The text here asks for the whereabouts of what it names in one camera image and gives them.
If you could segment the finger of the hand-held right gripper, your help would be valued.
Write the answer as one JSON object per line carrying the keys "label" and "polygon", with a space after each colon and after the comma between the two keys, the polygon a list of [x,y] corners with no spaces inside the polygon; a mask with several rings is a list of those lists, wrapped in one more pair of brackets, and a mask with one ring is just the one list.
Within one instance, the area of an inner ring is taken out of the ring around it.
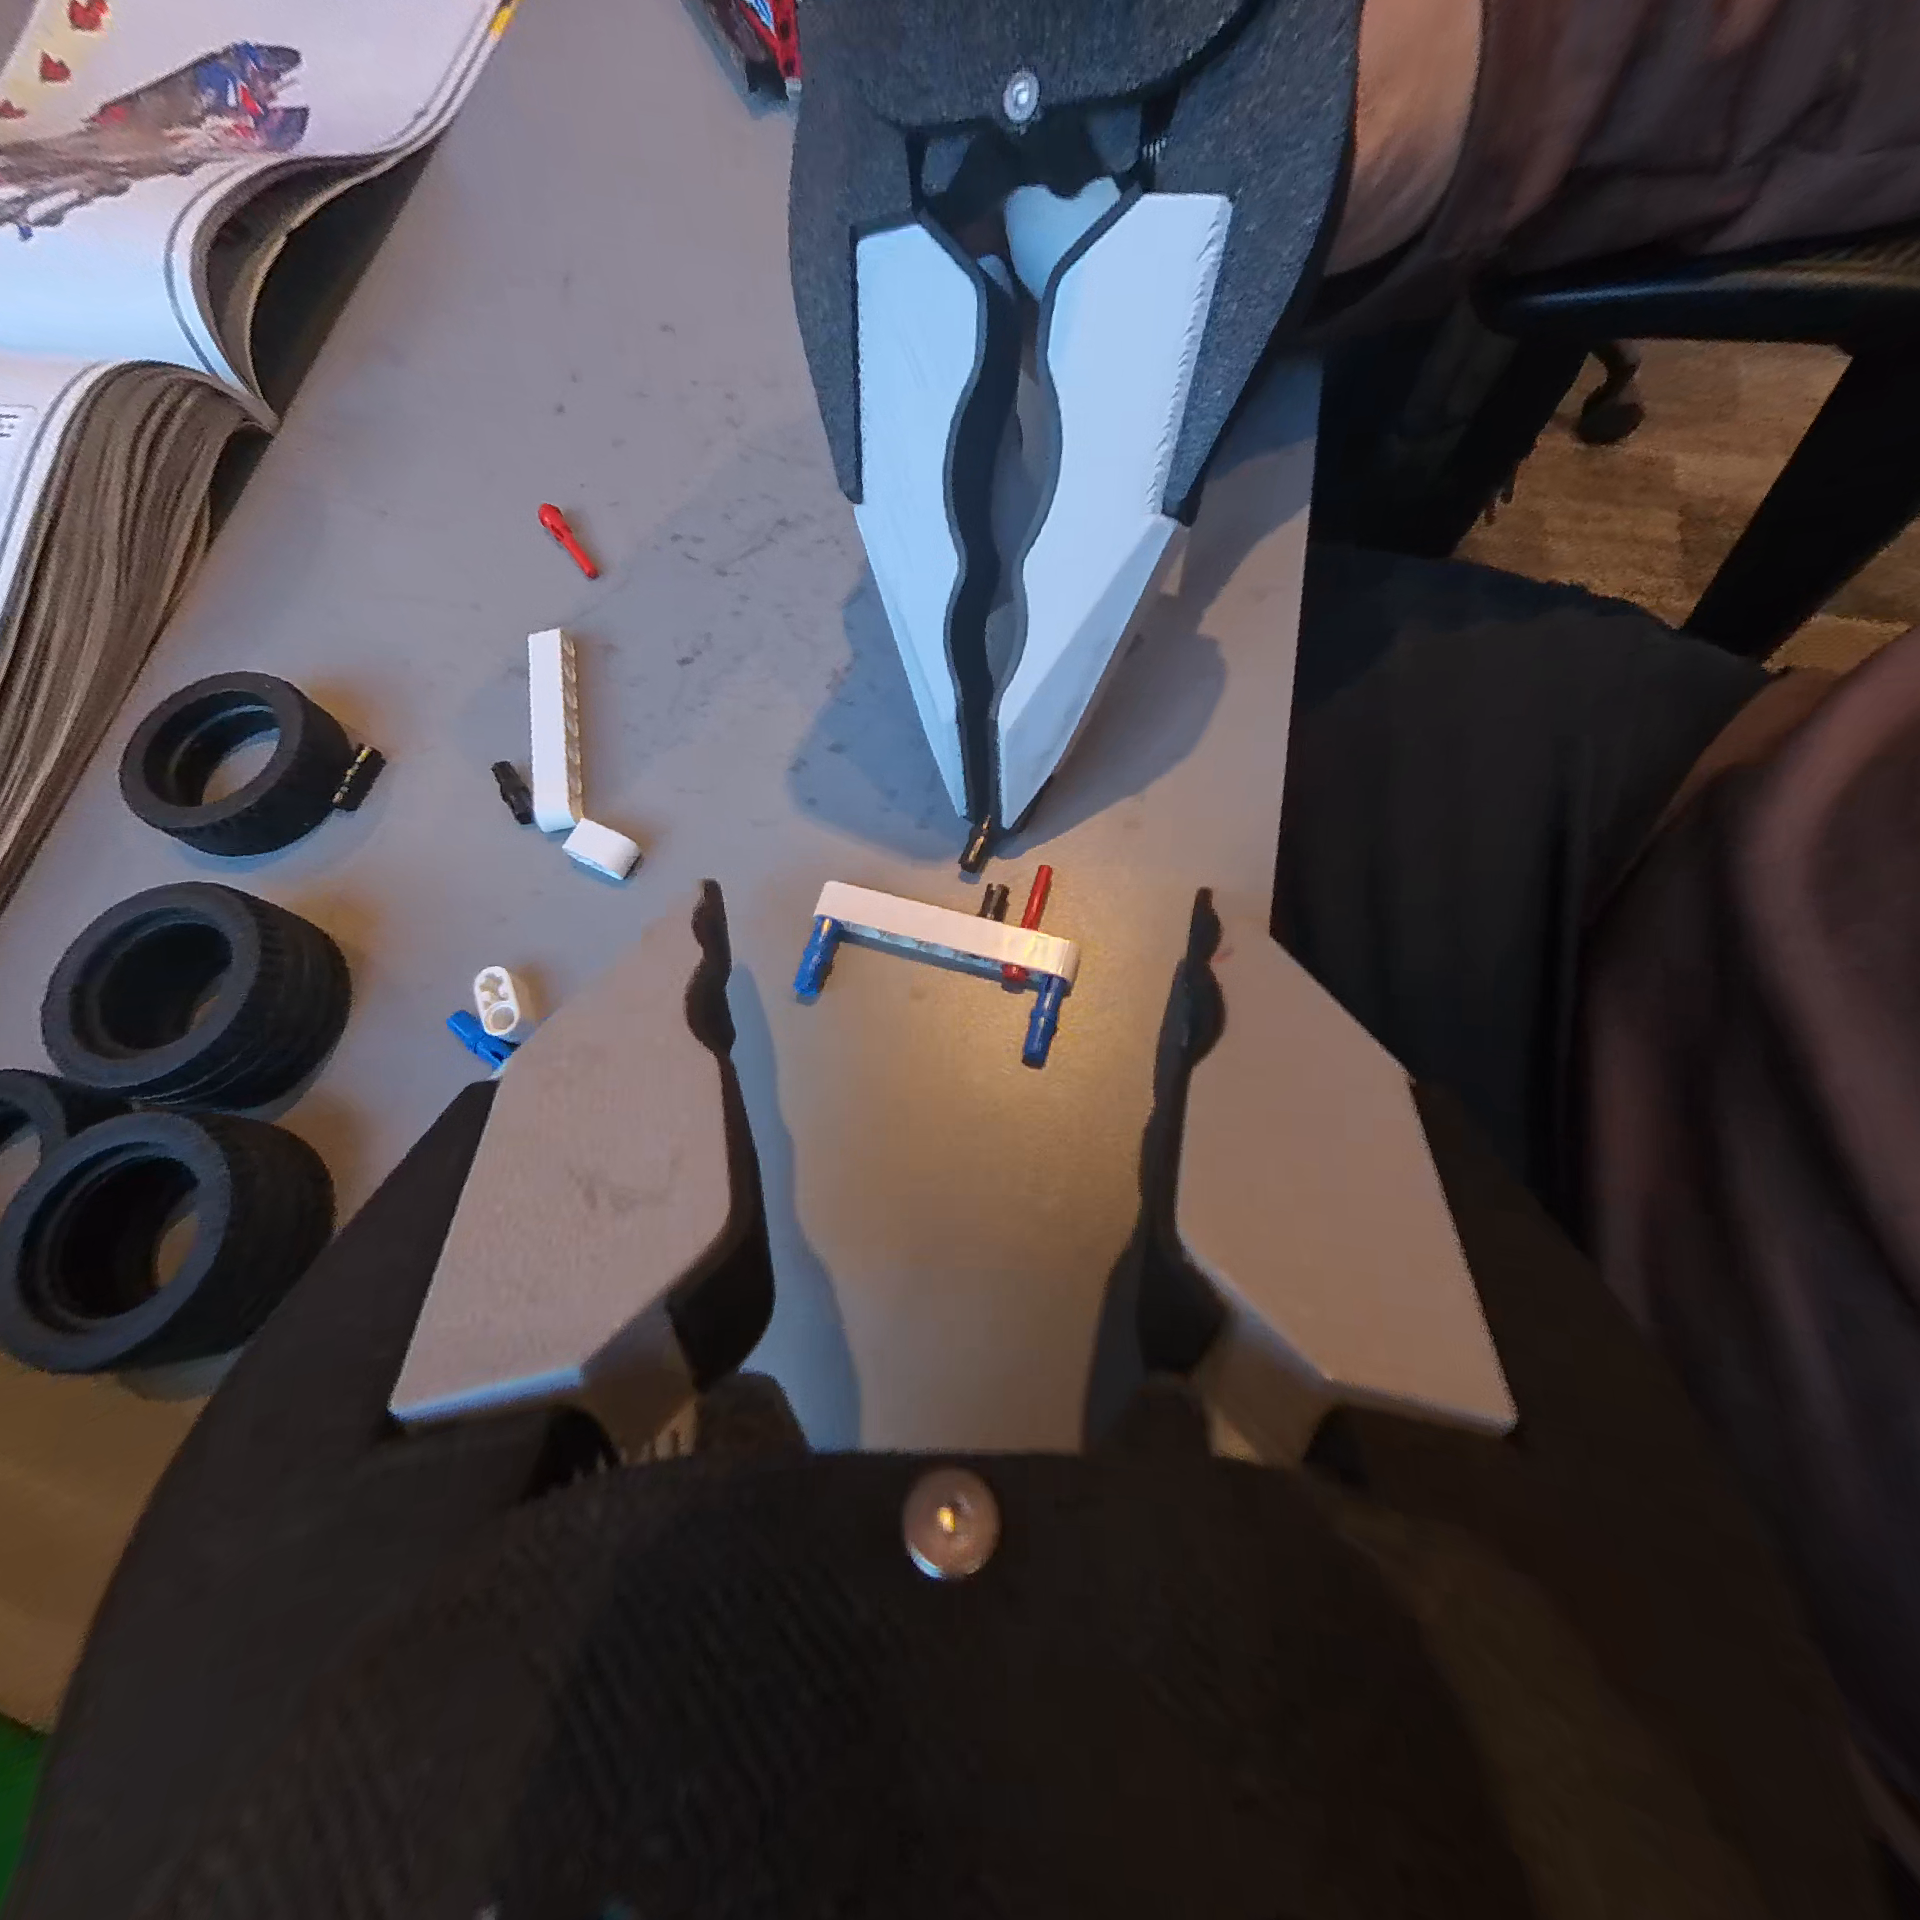
{"label": "finger of the hand-held right gripper", "polygon": [[948,801],[983,827],[997,805],[988,617],[1016,305],[1006,273],[927,218],[857,241],[855,292],[855,521]]}
{"label": "finger of the hand-held right gripper", "polygon": [[993,710],[1002,828],[1070,755],[1172,544],[1165,490],[1232,223],[1226,196],[1129,192],[1045,280],[1044,503]]}

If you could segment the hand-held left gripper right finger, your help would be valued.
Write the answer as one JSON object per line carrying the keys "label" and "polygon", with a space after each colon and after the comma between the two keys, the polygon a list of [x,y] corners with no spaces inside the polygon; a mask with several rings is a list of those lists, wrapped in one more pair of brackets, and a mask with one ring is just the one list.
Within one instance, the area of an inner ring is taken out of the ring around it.
{"label": "hand-held left gripper right finger", "polygon": [[1140,1357],[1195,1388],[1218,1452],[1296,1466],[1344,1409],[1512,1433],[1414,1081],[1212,888],[1171,980],[1140,1191]]}

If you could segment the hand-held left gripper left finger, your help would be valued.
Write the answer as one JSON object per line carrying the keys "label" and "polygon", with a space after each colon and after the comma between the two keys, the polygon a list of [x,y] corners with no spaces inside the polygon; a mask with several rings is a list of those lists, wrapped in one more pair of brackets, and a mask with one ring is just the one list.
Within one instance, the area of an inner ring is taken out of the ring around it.
{"label": "hand-held left gripper left finger", "polygon": [[730,977],[706,880],[500,1072],[395,1421],[564,1407],[624,1457],[690,1440],[696,1397],[751,1357],[775,1305]]}

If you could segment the white toy beam with pins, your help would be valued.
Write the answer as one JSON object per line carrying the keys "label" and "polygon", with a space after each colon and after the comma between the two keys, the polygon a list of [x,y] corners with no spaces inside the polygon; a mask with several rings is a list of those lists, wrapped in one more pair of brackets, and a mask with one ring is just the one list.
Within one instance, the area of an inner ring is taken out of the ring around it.
{"label": "white toy beam with pins", "polygon": [[811,913],[816,920],[837,926],[847,938],[865,938],[975,972],[1021,969],[1032,977],[1074,986],[1081,969],[1081,947],[1070,938],[845,881],[824,884]]}

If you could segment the person's right forearm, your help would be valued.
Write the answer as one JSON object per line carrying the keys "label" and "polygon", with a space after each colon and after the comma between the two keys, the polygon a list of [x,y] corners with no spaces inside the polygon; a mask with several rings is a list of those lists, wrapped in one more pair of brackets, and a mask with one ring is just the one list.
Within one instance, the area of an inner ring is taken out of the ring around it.
{"label": "person's right forearm", "polygon": [[1331,273],[1916,221],[1913,3],[1369,3]]}

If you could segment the grey desk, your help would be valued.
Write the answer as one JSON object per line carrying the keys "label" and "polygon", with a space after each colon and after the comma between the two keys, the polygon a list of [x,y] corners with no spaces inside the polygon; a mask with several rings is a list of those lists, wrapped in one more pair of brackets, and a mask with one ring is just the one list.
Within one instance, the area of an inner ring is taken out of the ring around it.
{"label": "grey desk", "polygon": [[[275,1109],[342,1219],[476,1082],[445,1017],[479,967],[546,1022],[714,880],[775,1274],[757,1365],[831,1449],[1079,1452],[1129,1372],[1113,1277],[1192,897],[1266,926],[1311,407],[1245,419],[1006,862],[1016,897],[1053,865],[1044,922],[1082,944],[1049,1065],[1021,1068],[1000,984],[878,950],[803,1007],[829,880],[970,899],[804,368],[787,154],[680,5],[522,9],[5,910],[5,1065],[43,1065],[85,926],[224,877],[132,819],[132,726],[201,675],[281,675],[388,758],[358,813],[228,875],[348,956],[348,1025]],[[490,778],[531,782],[543,630],[576,646],[582,819],[643,850],[624,884]]]}

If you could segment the black rubber toy tire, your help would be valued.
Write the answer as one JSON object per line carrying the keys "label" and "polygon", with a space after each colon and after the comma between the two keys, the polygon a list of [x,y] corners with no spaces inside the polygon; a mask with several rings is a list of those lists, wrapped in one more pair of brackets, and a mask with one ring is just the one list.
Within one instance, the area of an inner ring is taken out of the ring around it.
{"label": "black rubber toy tire", "polygon": [[272,1318],[330,1227],[325,1160],[273,1123],[99,1121],[5,1210],[5,1351],[53,1375],[222,1357]]}
{"label": "black rubber toy tire", "polygon": [[260,1109],[330,1052],[348,963],[300,913],[213,881],[111,905],[61,953],[39,1008],[53,1065],[158,1109]]}
{"label": "black rubber toy tire", "polygon": [[207,858],[294,846],[344,807],[370,751],[275,675],[187,683],[133,729],[119,768],[132,813]]}
{"label": "black rubber toy tire", "polygon": [[132,1113],[124,1101],[67,1078],[8,1068],[3,1072],[3,1204],[10,1202],[60,1149],[89,1127]]}

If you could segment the colourful printed box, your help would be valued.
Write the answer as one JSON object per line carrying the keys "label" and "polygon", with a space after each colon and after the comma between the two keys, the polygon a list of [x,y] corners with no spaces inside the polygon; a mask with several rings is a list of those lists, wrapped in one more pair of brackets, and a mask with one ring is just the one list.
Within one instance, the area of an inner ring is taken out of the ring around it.
{"label": "colourful printed box", "polygon": [[731,67],[746,99],[799,99],[799,3],[685,3],[685,9]]}

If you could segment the black office chair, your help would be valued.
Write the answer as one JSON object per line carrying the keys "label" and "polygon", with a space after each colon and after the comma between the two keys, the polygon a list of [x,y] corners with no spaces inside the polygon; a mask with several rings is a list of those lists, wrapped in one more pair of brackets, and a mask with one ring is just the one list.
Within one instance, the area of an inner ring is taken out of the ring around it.
{"label": "black office chair", "polygon": [[1918,508],[1916,227],[1681,260],[1619,254],[1491,280],[1331,358],[1311,519],[1323,542],[1453,555],[1587,362],[1583,423],[1630,398],[1634,341],[1836,349],[1845,368],[1685,627],[1763,660]]}

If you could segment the person's black trousers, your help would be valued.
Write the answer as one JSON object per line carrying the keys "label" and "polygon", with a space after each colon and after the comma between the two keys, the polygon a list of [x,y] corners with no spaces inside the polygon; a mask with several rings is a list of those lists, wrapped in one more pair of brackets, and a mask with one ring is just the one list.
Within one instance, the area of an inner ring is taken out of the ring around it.
{"label": "person's black trousers", "polygon": [[1619,599],[1309,544],[1276,941],[1574,1233],[1584,938],[1767,683]]}

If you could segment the long white toy beam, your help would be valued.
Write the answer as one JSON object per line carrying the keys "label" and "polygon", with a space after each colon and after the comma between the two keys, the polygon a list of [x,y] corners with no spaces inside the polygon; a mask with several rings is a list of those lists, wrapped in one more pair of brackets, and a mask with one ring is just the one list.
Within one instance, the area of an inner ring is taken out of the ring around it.
{"label": "long white toy beam", "polygon": [[565,630],[526,637],[526,686],[534,827],[565,835],[584,813],[579,657]]}

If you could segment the person's brown shirt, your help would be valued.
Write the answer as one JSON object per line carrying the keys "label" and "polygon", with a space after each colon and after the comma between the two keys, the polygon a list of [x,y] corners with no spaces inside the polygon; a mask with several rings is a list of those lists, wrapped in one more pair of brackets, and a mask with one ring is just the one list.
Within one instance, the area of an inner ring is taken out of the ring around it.
{"label": "person's brown shirt", "polygon": [[1588,942],[1584,1224],[1765,1514],[1874,1773],[1918,1769],[1918,637],[1779,675]]}

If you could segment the open instruction booklet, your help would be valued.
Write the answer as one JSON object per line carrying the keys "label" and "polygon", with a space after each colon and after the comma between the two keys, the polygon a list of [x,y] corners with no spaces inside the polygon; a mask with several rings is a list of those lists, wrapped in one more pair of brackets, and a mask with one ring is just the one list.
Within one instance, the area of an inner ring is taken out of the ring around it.
{"label": "open instruction booklet", "polygon": [[492,3],[5,5],[3,899],[60,821],[285,402],[262,288],[309,219],[428,149]]}

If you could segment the green plastic box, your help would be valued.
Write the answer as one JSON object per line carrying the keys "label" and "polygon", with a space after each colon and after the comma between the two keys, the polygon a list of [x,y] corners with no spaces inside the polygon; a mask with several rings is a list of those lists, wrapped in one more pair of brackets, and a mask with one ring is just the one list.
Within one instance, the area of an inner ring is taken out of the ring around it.
{"label": "green plastic box", "polygon": [[34,1807],[45,1741],[33,1727],[3,1713],[0,1723],[0,1892],[10,1892]]}

